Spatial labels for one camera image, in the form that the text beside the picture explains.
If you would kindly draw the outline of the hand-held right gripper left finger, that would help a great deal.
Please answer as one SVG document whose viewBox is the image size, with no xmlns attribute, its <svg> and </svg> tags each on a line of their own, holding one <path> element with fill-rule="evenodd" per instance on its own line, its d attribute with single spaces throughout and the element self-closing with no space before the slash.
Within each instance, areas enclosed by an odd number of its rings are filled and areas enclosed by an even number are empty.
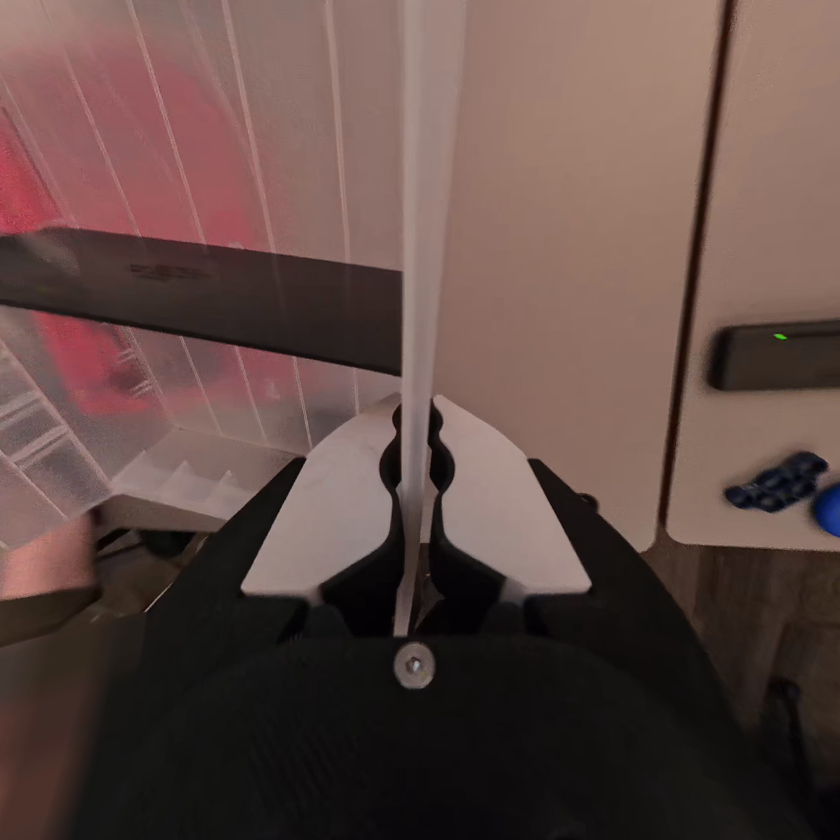
<svg viewBox="0 0 840 840">
<path fill-rule="evenodd" d="M 403 579 L 400 405 L 398 394 L 388 395 L 312 450 L 244 594 L 333 606 L 353 635 L 392 635 Z"/>
</svg>

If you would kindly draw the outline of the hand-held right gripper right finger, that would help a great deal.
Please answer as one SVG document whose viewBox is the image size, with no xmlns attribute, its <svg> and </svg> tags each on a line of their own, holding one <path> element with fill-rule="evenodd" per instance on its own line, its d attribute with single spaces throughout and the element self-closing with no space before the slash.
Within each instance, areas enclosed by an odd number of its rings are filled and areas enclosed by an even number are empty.
<svg viewBox="0 0 840 840">
<path fill-rule="evenodd" d="M 585 595 L 592 581 L 528 457 L 446 397 L 432 400 L 436 496 L 428 572 L 440 601 L 432 632 L 476 632 L 496 607 L 515 621 L 533 598 Z"/>
</svg>

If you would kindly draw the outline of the blue perforated toy beam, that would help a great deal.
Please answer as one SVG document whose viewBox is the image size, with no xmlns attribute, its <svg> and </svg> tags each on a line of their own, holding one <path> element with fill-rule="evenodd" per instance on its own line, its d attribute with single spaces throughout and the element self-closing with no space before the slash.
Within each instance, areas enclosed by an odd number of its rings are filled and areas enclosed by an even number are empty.
<svg viewBox="0 0 840 840">
<path fill-rule="evenodd" d="M 801 451 L 760 472 L 749 482 L 728 487 L 723 497 L 740 510 L 780 512 L 813 498 L 818 480 L 827 471 L 824 458 Z"/>
</svg>

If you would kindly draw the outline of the clear plastic bin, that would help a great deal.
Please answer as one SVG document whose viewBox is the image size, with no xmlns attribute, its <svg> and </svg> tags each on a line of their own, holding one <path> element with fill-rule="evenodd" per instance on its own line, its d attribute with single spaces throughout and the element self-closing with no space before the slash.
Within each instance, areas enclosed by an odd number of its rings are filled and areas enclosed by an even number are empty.
<svg viewBox="0 0 840 840">
<path fill-rule="evenodd" d="M 465 2 L 2 2 L 2 71 L 107 53 L 223 105 L 269 251 L 402 273 L 398 376 L 2 304 L 2 603 L 100 585 L 106 529 L 234 526 L 401 397 L 404 633 L 423 534 Z"/>
</svg>

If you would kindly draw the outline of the red plastic bin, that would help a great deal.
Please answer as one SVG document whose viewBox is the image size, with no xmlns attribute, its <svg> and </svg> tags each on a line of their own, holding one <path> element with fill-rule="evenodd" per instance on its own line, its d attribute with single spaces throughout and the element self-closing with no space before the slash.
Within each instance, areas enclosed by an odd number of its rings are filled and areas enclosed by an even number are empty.
<svg viewBox="0 0 840 840">
<path fill-rule="evenodd" d="M 2 71 L 2 235 L 75 227 L 269 251 L 233 122 L 189 75 L 101 64 Z"/>
</svg>

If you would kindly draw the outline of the blue round toy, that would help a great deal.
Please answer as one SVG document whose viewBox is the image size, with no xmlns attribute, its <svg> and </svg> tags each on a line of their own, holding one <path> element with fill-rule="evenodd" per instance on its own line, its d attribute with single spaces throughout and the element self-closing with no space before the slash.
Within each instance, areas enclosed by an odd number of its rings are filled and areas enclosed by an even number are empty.
<svg viewBox="0 0 840 840">
<path fill-rule="evenodd" d="M 812 504 L 812 516 L 818 528 L 825 533 L 839 538 L 840 536 L 840 486 L 836 482 L 821 489 Z"/>
</svg>

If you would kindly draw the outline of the black slab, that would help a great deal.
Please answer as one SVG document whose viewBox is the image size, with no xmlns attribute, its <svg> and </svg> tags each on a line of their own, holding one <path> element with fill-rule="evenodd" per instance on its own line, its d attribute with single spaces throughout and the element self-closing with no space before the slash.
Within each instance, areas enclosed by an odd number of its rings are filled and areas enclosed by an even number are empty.
<svg viewBox="0 0 840 840">
<path fill-rule="evenodd" d="M 394 269 L 66 227 L 1 237 L 1 302 L 398 376 Z"/>
</svg>

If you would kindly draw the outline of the dark grey usb hub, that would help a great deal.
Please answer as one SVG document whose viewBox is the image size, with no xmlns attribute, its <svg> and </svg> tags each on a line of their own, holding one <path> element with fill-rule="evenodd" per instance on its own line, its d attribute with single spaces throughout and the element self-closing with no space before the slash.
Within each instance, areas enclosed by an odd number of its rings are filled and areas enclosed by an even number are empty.
<svg viewBox="0 0 840 840">
<path fill-rule="evenodd" d="M 712 342 L 707 383 L 720 392 L 839 388 L 839 320 L 731 325 Z"/>
</svg>

